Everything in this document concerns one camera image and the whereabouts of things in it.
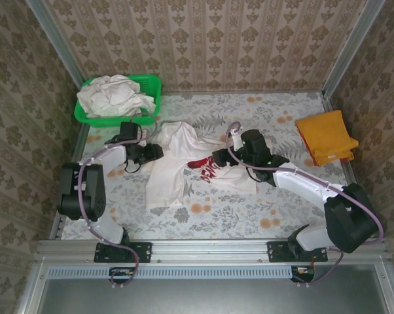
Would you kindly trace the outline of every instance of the green laundry basket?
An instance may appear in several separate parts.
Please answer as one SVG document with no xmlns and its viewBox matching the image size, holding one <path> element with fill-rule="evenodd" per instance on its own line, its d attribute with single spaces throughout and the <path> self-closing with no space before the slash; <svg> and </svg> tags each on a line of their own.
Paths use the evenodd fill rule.
<svg viewBox="0 0 394 314">
<path fill-rule="evenodd" d="M 155 111 L 153 116 L 157 116 L 160 109 L 160 93 L 162 89 L 162 83 L 160 78 L 155 75 L 126 75 L 131 80 L 140 84 L 140 92 L 154 98 Z M 82 86 L 91 83 L 93 78 L 87 80 Z M 146 109 L 141 109 L 142 113 L 147 113 Z M 114 117 L 103 117 L 103 118 L 87 118 L 84 109 L 81 107 L 79 101 L 75 106 L 75 118 L 82 123 L 87 123 L 95 128 L 104 128 L 107 126 L 119 126 L 121 122 L 130 121 L 129 116 L 114 116 Z M 133 122 L 142 126 L 148 126 L 153 123 L 153 119 L 149 116 L 138 116 L 133 119 Z"/>
</svg>

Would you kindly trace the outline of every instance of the floral tablecloth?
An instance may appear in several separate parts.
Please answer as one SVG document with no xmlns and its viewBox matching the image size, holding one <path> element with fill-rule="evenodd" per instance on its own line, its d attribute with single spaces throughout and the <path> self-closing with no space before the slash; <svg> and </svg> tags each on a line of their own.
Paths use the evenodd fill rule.
<svg viewBox="0 0 394 314">
<path fill-rule="evenodd" d="M 345 184 L 339 161 L 313 166 L 295 126 L 295 120 L 322 112 L 318 93 L 163 96 L 158 122 L 185 121 L 198 135 L 224 141 L 228 125 L 237 120 L 245 130 L 259 129 L 274 154 L 318 177 Z M 117 133 L 118 128 L 90 128 L 83 158 Z M 231 194 L 187 169 L 184 204 L 146 210 L 148 176 L 127 174 L 120 166 L 108 177 L 107 210 L 132 239 L 287 237 L 302 225 L 324 219 L 321 210 L 287 190 L 257 183 L 255 195 Z M 66 220 L 62 239 L 93 238 L 83 220 Z"/>
</svg>

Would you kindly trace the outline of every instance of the patterned wallpaper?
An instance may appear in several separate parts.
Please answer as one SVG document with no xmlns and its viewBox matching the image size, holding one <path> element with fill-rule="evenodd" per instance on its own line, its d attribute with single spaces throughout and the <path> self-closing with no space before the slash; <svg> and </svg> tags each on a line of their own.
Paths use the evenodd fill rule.
<svg viewBox="0 0 394 314">
<path fill-rule="evenodd" d="M 165 92 L 320 90 L 366 0 L 47 0 L 86 78 Z"/>
<path fill-rule="evenodd" d="M 79 132 L 76 86 L 25 1 L 0 1 L 0 314 L 24 290 Z"/>
<path fill-rule="evenodd" d="M 394 261 L 394 0 L 385 2 L 331 101 L 360 142 L 353 170 L 386 225 Z"/>
</svg>

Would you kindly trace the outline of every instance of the folded cloth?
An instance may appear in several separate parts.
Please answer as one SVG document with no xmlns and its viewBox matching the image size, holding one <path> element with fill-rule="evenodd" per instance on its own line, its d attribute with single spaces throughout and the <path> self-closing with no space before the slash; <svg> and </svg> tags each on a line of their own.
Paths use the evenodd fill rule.
<svg viewBox="0 0 394 314">
<path fill-rule="evenodd" d="M 359 142 L 348 135 L 340 110 L 297 120 L 296 125 L 315 165 L 354 159 L 350 149 L 359 146 Z"/>
<path fill-rule="evenodd" d="M 124 75 L 95 78 L 78 92 L 78 100 L 88 118 L 99 116 L 131 116 L 140 108 L 153 113 L 153 97 L 140 94 L 140 84 Z"/>
<path fill-rule="evenodd" d="M 197 137 L 194 128 L 185 122 L 164 123 L 153 142 L 162 147 L 164 156 L 143 165 L 141 170 L 151 174 L 146 184 L 147 209 L 183 204 L 187 164 L 215 188 L 241 194 L 257 193 L 256 183 L 244 167 L 220 168 L 213 162 L 211 153 L 225 148 L 224 142 Z"/>
</svg>

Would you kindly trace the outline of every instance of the yellow towel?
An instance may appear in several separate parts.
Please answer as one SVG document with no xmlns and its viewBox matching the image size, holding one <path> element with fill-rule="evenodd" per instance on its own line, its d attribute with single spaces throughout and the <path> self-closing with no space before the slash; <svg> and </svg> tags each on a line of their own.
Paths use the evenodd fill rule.
<svg viewBox="0 0 394 314">
<path fill-rule="evenodd" d="M 350 149 L 359 146 L 359 142 L 348 136 L 340 110 L 297 120 L 296 125 L 315 165 L 354 159 Z"/>
</svg>

